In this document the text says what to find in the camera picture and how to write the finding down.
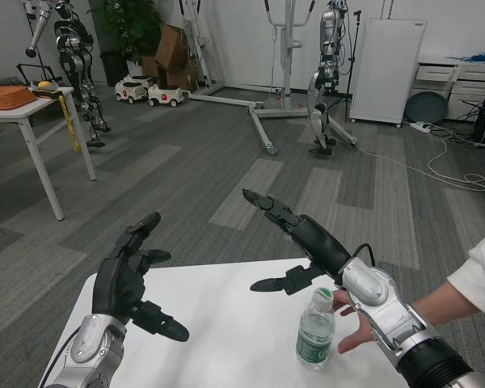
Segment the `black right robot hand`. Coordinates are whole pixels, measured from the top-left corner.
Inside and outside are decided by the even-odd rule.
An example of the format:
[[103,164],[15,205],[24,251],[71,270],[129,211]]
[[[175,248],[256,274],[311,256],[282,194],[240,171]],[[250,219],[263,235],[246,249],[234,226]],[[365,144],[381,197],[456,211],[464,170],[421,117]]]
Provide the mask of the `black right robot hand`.
[[259,280],[251,285],[253,292],[279,292],[288,295],[312,285],[316,277],[327,275],[337,285],[342,284],[342,271],[351,255],[327,230],[311,217],[293,211],[272,196],[262,196],[248,189],[243,197],[256,208],[263,210],[265,217],[283,230],[306,254],[310,266],[301,265],[288,270],[282,278]]

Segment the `person right hand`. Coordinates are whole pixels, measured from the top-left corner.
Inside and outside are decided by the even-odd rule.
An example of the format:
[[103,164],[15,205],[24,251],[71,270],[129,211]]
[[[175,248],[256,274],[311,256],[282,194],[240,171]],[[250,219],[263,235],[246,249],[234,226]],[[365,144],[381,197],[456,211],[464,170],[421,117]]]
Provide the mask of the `person right hand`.
[[349,352],[362,344],[373,341],[372,328],[368,319],[363,314],[354,310],[347,293],[343,290],[336,290],[333,292],[333,295],[333,310],[336,313],[339,313],[341,317],[356,315],[359,320],[359,326],[356,331],[354,331],[351,335],[344,337],[338,343],[338,353],[345,354],[346,352]]

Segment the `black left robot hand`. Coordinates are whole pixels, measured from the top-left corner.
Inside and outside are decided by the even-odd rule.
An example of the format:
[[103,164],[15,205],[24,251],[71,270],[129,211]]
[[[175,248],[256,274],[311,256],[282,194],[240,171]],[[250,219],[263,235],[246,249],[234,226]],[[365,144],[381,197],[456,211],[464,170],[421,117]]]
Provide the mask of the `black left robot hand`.
[[91,312],[112,316],[124,325],[132,322],[153,335],[186,342],[189,339],[186,327],[164,314],[160,306],[142,299],[146,291],[144,275],[155,264],[171,259],[168,251],[141,247],[160,221],[159,213],[150,213],[127,226],[116,240],[114,248],[99,266]]

